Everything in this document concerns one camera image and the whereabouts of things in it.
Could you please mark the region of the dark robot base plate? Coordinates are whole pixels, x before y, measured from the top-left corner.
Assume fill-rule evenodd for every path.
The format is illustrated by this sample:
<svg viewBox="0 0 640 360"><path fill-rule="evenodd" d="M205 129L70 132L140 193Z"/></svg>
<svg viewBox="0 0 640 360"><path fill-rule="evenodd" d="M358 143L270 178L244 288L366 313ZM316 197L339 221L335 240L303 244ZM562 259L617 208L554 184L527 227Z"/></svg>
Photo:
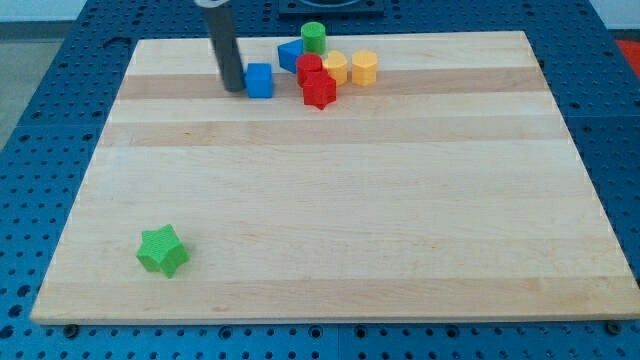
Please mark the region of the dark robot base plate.
<svg viewBox="0 0 640 360"><path fill-rule="evenodd" d="M384 0L276 0L278 15L380 15Z"/></svg>

